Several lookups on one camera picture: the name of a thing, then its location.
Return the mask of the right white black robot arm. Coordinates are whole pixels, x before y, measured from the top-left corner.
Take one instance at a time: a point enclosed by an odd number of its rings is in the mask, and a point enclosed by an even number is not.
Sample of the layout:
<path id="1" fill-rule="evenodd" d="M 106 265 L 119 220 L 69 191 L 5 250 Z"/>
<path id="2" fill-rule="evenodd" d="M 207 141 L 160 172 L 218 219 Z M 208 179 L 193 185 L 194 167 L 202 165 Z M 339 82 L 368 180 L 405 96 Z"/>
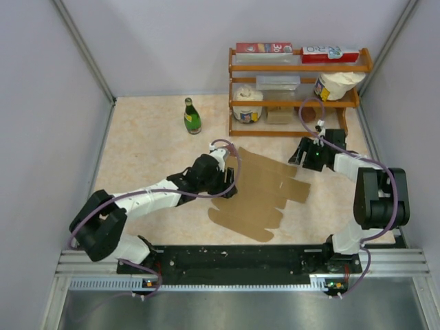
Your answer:
<path id="1" fill-rule="evenodd" d="M 320 256 L 322 266 L 329 272 L 343 267 L 346 256 L 357 254 L 367 241 L 409 222 L 406 171 L 348 151 L 341 129 L 324 129 L 318 137 L 302 137 L 288 163 L 317 172 L 328 168 L 355 183 L 353 219 L 329 236 L 330 249 Z"/>

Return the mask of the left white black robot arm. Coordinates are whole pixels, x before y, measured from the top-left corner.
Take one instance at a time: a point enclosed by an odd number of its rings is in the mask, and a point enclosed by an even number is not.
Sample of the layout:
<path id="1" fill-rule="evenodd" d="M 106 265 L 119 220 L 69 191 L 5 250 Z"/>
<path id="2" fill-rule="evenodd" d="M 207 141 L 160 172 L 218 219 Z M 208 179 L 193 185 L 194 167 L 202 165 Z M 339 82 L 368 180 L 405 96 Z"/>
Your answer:
<path id="1" fill-rule="evenodd" d="M 153 246 L 142 236 L 124 233 L 128 221 L 175 208 L 195 199 L 231 198 L 237 191 L 229 151 L 218 148 L 199 156 L 192 166 L 158 183 L 127 193 L 94 192 L 75 216 L 69 231 L 93 262 L 111 257 L 133 264 L 140 272 L 155 267 Z"/>

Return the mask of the brown cardboard box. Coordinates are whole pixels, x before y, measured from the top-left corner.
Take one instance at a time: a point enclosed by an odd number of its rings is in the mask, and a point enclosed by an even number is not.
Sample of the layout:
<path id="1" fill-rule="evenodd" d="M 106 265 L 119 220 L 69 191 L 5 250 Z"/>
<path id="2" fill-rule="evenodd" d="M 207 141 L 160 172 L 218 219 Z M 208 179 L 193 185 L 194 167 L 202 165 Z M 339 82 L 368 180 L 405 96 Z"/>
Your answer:
<path id="1" fill-rule="evenodd" d="M 226 166 L 240 171 L 237 192 L 229 199 L 212 200 L 208 210 L 212 222 L 255 241 L 266 243 L 274 238 L 282 210 L 288 201 L 303 204 L 311 184 L 295 179 L 297 168 L 274 159 L 238 149 L 241 163 L 229 157 Z"/>

